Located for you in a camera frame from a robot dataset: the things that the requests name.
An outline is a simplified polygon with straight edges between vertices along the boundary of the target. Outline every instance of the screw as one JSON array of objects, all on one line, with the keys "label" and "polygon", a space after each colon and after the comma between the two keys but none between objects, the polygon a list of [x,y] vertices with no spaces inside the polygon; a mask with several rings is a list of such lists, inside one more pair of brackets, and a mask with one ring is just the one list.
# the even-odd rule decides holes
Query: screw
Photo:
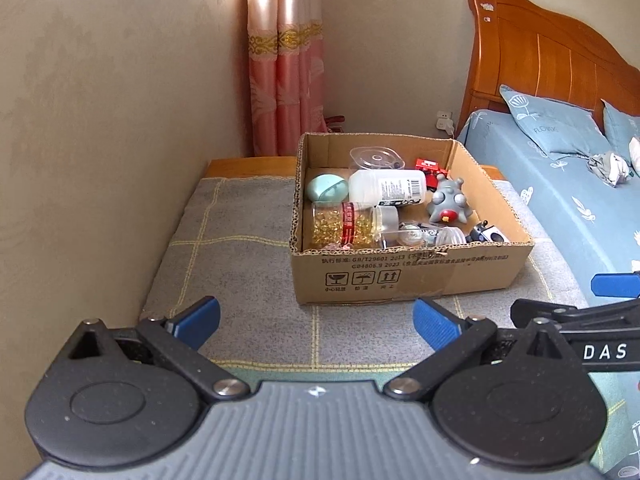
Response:
[{"label": "screw", "polygon": [[240,379],[220,379],[213,383],[213,391],[222,397],[237,397],[247,390],[248,386]]},{"label": "screw", "polygon": [[397,395],[411,395],[421,388],[420,383],[411,377],[396,377],[389,381],[388,386]]}]

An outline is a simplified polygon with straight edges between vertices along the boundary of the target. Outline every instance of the headboard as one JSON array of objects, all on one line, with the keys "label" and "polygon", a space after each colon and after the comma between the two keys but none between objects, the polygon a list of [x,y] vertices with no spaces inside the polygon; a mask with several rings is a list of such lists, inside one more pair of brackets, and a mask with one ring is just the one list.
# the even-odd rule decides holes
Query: headboard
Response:
[{"label": "headboard", "polygon": [[469,7],[476,38],[456,134],[475,110],[509,111],[501,84],[593,109],[601,131],[601,99],[640,115],[640,71],[588,25],[529,0],[469,0]]}]

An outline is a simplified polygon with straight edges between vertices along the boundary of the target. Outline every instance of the pink curtain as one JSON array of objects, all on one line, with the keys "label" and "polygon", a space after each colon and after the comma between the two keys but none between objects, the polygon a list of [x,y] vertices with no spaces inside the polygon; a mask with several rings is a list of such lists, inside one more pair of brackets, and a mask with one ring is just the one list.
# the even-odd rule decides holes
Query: pink curtain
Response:
[{"label": "pink curtain", "polygon": [[255,155],[295,155],[322,118],[321,0],[248,0]]}]

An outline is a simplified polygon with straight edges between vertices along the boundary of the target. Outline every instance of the toy's red mouth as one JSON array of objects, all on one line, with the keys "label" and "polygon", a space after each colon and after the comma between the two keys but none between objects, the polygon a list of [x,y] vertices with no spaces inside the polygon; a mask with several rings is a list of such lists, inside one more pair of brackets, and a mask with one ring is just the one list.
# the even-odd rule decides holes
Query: toy's red mouth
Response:
[{"label": "toy's red mouth", "polygon": [[455,222],[458,219],[458,213],[453,209],[445,209],[440,213],[441,222]]}]

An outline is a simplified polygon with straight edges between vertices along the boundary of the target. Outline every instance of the bottle label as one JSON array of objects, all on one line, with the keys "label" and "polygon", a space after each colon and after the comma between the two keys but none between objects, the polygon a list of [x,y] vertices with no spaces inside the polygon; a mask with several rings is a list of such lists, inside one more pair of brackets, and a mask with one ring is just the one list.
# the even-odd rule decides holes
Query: bottle label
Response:
[{"label": "bottle label", "polygon": [[422,201],[420,181],[408,178],[380,178],[378,180],[382,200],[378,205],[419,204]]},{"label": "bottle label", "polygon": [[342,238],[340,239],[340,245],[352,244],[354,234],[355,209],[353,203],[345,202],[342,204]]}]

